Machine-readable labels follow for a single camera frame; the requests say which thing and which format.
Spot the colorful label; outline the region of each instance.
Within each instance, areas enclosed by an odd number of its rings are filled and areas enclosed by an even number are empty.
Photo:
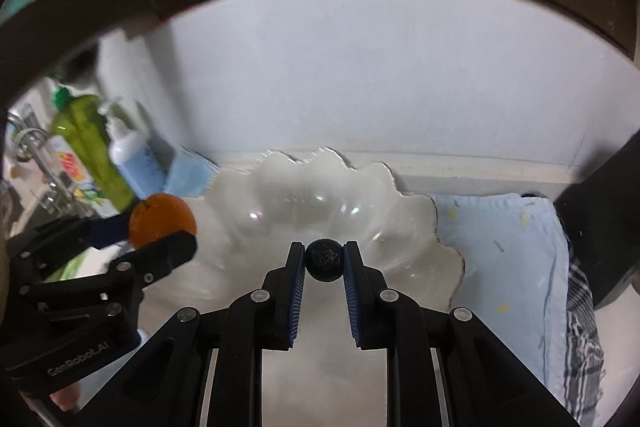
[[[62,136],[52,136],[49,139],[49,144],[56,152],[62,168],[76,184],[75,197],[87,201],[102,217],[117,214],[118,211],[102,193],[100,186],[66,140]]]

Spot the white wall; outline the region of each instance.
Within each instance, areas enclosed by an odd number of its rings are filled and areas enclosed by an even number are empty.
[[[213,158],[331,146],[585,166],[640,128],[635,65],[527,0],[214,0],[104,44],[108,94]]]

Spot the orange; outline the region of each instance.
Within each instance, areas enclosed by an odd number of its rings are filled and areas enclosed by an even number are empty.
[[[129,217],[129,242],[141,248],[167,235],[186,230],[196,235],[196,218],[178,196],[158,192],[140,201]]]

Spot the light blue cloth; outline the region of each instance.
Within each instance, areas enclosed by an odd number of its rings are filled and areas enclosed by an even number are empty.
[[[204,194],[209,181],[220,169],[204,156],[180,147],[169,168],[165,192],[181,198],[197,198]]]
[[[551,201],[432,196],[437,235],[465,258],[464,306],[564,403],[569,251]]]

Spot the white plate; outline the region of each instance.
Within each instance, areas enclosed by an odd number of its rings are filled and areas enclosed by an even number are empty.
[[[292,241],[355,240],[389,287],[440,311],[464,275],[462,256],[434,235],[431,198],[400,194],[382,163],[356,171],[329,149],[304,161],[267,153],[251,172],[223,168],[187,201],[198,253],[146,290],[140,324],[150,333],[183,306],[213,311],[261,287]],[[262,400],[265,427],[386,425],[386,354],[355,347],[342,280],[307,275],[293,350],[264,352]]]

